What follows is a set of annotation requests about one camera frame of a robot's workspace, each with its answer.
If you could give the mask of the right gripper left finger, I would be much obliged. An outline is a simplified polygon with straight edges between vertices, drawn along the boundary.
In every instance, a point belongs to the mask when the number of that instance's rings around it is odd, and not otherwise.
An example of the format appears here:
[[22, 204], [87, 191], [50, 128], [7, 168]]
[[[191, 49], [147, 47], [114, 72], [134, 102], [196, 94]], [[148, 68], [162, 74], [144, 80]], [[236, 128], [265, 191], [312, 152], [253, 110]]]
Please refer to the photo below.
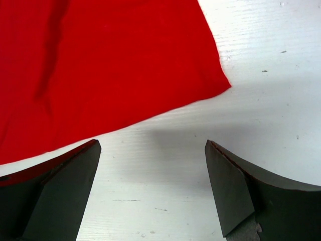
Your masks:
[[100, 154], [92, 139], [1, 176], [1, 240], [76, 240]]

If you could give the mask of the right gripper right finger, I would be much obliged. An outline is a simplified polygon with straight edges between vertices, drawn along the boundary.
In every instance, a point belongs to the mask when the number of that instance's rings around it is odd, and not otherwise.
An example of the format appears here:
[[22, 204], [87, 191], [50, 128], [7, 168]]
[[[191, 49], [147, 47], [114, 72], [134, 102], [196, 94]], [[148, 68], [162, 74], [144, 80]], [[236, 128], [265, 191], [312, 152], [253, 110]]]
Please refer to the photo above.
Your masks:
[[213, 141], [207, 169], [226, 240], [320, 240], [320, 187], [282, 177]]

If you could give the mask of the red t shirt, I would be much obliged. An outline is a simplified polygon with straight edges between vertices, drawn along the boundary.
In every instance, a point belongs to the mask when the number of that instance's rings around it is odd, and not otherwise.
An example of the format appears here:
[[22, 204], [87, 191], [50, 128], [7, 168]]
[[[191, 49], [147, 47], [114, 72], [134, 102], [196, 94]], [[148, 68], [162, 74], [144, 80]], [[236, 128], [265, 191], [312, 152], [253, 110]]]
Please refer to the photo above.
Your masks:
[[1, 163], [230, 88], [197, 1], [1, 1]]

